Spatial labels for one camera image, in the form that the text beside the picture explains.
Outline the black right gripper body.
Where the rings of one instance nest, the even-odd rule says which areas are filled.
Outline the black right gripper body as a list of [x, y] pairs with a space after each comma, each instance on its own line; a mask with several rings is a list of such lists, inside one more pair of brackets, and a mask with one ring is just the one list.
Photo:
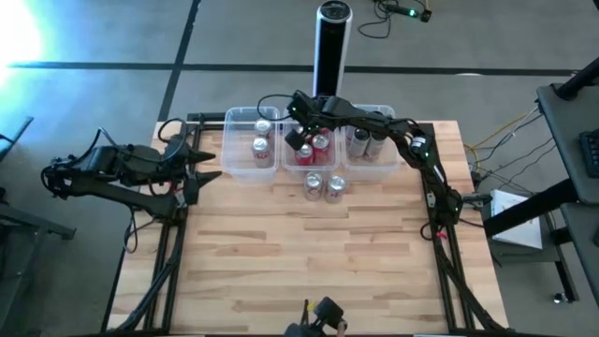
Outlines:
[[302, 126], [304, 134], [319, 134], [319, 129], [325, 127], [319, 120], [316, 102], [302, 91], [295, 91], [292, 94], [287, 112]]

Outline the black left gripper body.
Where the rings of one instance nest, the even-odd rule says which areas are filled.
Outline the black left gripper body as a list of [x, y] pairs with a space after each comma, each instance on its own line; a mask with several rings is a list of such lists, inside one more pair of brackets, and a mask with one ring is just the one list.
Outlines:
[[166, 141], [161, 165], [161, 183], [181, 184], [188, 178], [188, 137], [174, 135]]

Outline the silver Diet Coke can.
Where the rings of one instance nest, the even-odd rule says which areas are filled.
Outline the silver Diet Coke can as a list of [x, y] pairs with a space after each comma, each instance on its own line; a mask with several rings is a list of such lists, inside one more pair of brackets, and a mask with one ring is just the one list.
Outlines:
[[309, 201], [316, 201], [321, 198], [324, 188], [324, 180], [321, 174], [317, 172], [308, 172], [304, 178], [303, 192]]
[[347, 187], [345, 177], [339, 175], [331, 175], [327, 182], [325, 201], [328, 203], [339, 203], [343, 199], [344, 192]]
[[256, 120], [254, 129], [258, 137], [262, 137], [265, 139], [271, 139], [274, 132], [274, 126], [272, 121], [263, 118], [259, 118]]
[[255, 164], [260, 169], [267, 169], [273, 165], [273, 154], [269, 141], [264, 137], [256, 137], [252, 142], [252, 153]]

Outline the black arm base connector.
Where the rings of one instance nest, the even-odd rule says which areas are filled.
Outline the black arm base connector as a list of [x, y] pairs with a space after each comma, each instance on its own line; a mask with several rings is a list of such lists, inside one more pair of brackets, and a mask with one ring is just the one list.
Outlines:
[[472, 193], [472, 194], [464, 194], [461, 196], [464, 206], [468, 206], [471, 208], [483, 208], [487, 204], [492, 202], [492, 196], [487, 193]]

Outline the clear plastic bin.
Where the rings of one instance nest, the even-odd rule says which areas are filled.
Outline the clear plastic bin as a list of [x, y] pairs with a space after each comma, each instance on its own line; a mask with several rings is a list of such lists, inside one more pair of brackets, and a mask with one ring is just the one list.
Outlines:
[[380, 182], [400, 166], [400, 156], [394, 142], [386, 138], [385, 145], [378, 158], [370, 161], [362, 157], [352, 158], [348, 155], [345, 144], [345, 126], [342, 128], [344, 141], [342, 143], [342, 161], [347, 178], [351, 182]]
[[[272, 185], [279, 168], [280, 151], [280, 122], [275, 122], [281, 116], [274, 107], [234, 107], [226, 112], [224, 124], [221, 166], [240, 184]], [[273, 165], [270, 168], [258, 168], [252, 153], [252, 142], [257, 137], [254, 125], [257, 119], [272, 121], [274, 132], [268, 139], [273, 154]]]
[[282, 165], [289, 172], [292, 178], [296, 181], [300, 181], [309, 171], [315, 171], [320, 173], [325, 179], [327, 179], [341, 164], [341, 145], [339, 144], [339, 132], [329, 131], [329, 158], [317, 165], [302, 166], [300, 165], [295, 157], [293, 149], [286, 143], [285, 136], [296, 126], [300, 124], [295, 120], [289, 118], [289, 112], [284, 109], [283, 116], [286, 117], [285, 121], [282, 121]]

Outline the black and white tower fan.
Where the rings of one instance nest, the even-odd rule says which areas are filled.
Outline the black and white tower fan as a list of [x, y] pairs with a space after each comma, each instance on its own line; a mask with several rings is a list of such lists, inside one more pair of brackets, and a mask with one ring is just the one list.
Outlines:
[[343, 0], [328, 0], [316, 11], [313, 95], [338, 95], [343, 85], [353, 11]]

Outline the black power strip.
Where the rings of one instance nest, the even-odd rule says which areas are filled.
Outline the black power strip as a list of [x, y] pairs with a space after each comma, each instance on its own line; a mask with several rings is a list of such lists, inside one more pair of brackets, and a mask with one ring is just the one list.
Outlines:
[[401, 14], [411, 18], [417, 18], [419, 15], [419, 12], [416, 9], [400, 5], [386, 5], [386, 10], [388, 13]]

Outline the black metal stand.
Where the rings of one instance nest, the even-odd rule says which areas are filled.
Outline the black metal stand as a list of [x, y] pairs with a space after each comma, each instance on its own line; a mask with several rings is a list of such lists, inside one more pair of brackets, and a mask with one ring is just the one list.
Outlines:
[[74, 228], [12, 207], [6, 201], [6, 189], [0, 186], [0, 337], [9, 335], [9, 326], [22, 307], [46, 236], [71, 240], [75, 233]]

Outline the black desk beam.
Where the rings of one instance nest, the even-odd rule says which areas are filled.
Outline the black desk beam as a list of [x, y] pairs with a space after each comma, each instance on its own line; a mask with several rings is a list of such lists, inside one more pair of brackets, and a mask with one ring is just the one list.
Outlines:
[[553, 211], [564, 203], [576, 201], [578, 201], [578, 194], [574, 184], [570, 179], [563, 180], [485, 220], [486, 236], [490, 238]]

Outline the white box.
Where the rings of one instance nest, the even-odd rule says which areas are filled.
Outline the white box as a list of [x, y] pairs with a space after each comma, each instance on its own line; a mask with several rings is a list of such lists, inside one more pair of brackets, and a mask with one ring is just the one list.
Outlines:
[[[490, 212], [492, 216], [497, 215], [506, 209], [520, 204], [528, 199], [527, 197], [504, 192], [498, 189], [491, 190], [490, 196]], [[495, 234], [491, 238], [497, 242], [510, 243], [534, 248], [537, 250], [541, 250], [543, 248], [539, 217], [535, 217], [499, 234]]]

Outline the dark grey desk top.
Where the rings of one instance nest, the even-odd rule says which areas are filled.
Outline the dark grey desk top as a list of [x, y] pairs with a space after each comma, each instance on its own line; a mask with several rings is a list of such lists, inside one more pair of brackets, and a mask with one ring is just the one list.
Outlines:
[[564, 203], [562, 216], [592, 295], [599, 307], [599, 206]]
[[536, 94], [578, 198], [599, 205], [599, 178], [588, 176], [579, 143], [580, 133], [599, 128], [599, 86], [582, 88], [572, 100], [559, 98], [551, 86], [538, 87]]

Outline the grey desk base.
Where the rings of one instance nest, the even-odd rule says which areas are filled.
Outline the grey desk base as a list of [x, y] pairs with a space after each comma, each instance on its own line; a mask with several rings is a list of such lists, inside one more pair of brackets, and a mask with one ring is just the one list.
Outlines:
[[562, 229], [557, 227], [552, 212], [538, 216], [540, 220], [543, 248], [537, 250], [525, 246], [503, 243], [488, 238], [491, 254], [499, 265], [541, 264], [552, 265], [559, 277], [561, 288], [552, 295], [555, 303], [573, 303], [579, 301], [575, 282], [567, 264], [562, 246]]

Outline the black round pole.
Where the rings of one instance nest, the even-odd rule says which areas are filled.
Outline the black round pole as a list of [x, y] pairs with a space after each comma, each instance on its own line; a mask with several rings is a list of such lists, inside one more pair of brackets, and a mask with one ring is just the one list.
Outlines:
[[599, 85], [599, 56], [579, 70], [566, 83], [553, 84], [553, 90], [560, 99], [572, 100], [583, 88], [595, 85]]

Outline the black keyboard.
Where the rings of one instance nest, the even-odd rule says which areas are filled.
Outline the black keyboard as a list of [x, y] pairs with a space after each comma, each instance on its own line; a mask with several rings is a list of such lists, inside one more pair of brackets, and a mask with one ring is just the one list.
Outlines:
[[599, 128], [581, 132], [578, 138], [587, 175], [599, 179]]

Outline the black aluminium table frame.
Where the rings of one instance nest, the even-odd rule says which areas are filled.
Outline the black aluminium table frame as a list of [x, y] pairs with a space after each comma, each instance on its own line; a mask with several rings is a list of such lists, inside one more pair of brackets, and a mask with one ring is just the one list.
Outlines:
[[270, 185], [223, 175], [201, 190], [185, 227], [141, 214], [138, 250], [122, 258], [103, 330], [118, 328], [182, 242], [181, 263], [139, 322], [150, 332], [264, 336], [333, 298], [354, 334], [475, 327], [419, 234], [427, 205], [417, 171], [352, 183], [338, 204], [310, 202], [285, 169]]

